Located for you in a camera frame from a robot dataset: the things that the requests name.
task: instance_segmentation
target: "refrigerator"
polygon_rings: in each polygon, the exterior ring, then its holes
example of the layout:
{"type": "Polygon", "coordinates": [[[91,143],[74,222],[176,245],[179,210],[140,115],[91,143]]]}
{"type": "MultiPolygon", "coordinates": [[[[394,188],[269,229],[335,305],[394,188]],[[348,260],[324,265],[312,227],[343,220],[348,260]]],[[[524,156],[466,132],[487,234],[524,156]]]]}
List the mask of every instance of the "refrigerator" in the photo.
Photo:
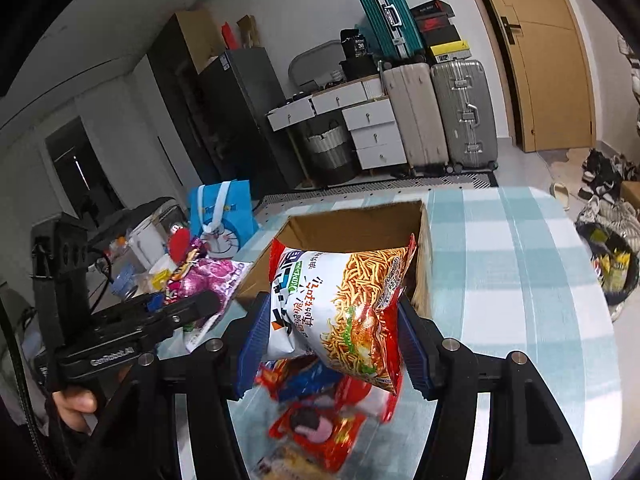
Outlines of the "refrigerator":
{"type": "Polygon", "coordinates": [[[254,200],[293,190],[303,171],[285,130],[274,132],[267,113],[285,97],[261,48],[227,50],[198,76],[209,115],[207,149],[225,175],[249,180],[254,200]]]}

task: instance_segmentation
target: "dark doorway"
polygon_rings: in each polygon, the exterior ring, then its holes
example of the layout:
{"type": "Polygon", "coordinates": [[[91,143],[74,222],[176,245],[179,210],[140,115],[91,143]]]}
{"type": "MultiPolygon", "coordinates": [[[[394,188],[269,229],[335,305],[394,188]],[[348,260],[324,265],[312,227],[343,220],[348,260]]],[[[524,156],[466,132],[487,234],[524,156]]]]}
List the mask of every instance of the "dark doorway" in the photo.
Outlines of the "dark doorway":
{"type": "Polygon", "coordinates": [[[78,218],[89,229],[99,227],[122,202],[104,174],[80,118],[46,139],[47,151],[78,218]]]}

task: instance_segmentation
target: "tablecloth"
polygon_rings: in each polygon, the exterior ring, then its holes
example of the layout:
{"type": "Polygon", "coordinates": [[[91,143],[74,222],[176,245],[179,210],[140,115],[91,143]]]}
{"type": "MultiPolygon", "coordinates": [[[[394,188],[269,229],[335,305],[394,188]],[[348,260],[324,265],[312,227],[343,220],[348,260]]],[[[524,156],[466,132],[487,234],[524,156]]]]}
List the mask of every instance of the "tablecloth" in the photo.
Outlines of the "tablecloth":
{"type": "MultiPolygon", "coordinates": [[[[405,200],[427,205],[431,310],[444,337],[494,356],[526,352],[569,422],[593,480],[609,480],[622,421],[612,324],[586,250],[547,193],[529,187],[417,188],[270,205],[258,215],[261,230],[235,259],[254,261],[290,215],[405,200]]],[[[211,336],[242,313],[232,304],[211,336]]],[[[263,436],[278,407],[260,388],[229,407],[251,468],[275,446],[263,436]]],[[[434,408],[406,380],[391,423],[367,421],[340,478],[413,478],[434,408]]],[[[489,395],[481,394],[468,479],[482,476],[488,410],[489,395]]]]}

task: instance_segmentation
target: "blue gift bag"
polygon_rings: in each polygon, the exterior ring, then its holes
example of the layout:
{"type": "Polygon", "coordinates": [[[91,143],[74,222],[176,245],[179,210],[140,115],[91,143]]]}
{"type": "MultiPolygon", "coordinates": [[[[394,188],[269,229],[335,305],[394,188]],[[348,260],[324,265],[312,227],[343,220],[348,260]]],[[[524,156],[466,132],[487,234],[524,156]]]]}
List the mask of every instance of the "blue gift bag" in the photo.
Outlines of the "blue gift bag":
{"type": "Polygon", "coordinates": [[[248,180],[194,188],[189,204],[191,237],[202,238],[212,258],[232,258],[258,230],[248,180]]]}

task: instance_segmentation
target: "patterned rug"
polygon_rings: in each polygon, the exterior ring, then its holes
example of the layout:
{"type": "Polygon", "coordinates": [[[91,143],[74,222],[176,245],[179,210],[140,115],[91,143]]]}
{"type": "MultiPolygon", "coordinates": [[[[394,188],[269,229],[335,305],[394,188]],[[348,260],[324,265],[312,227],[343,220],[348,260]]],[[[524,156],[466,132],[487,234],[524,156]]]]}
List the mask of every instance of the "patterned rug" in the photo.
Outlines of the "patterned rug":
{"type": "Polygon", "coordinates": [[[365,182],[362,184],[349,184],[346,186],[316,189],[312,191],[298,191],[277,195],[266,195],[262,201],[254,208],[254,211],[280,202],[290,202],[292,200],[308,200],[310,198],[320,198],[323,196],[335,196],[341,194],[364,193],[371,191],[382,191],[385,189],[404,189],[408,187],[427,187],[428,190],[434,188],[457,187],[459,189],[485,189],[487,187],[498,187],[493,171],[478,171],[477,173],[465,173],[461,175],[447,175],[437,177],[412,177],[412,178],[392,178],[378,182],[365,182]]]}

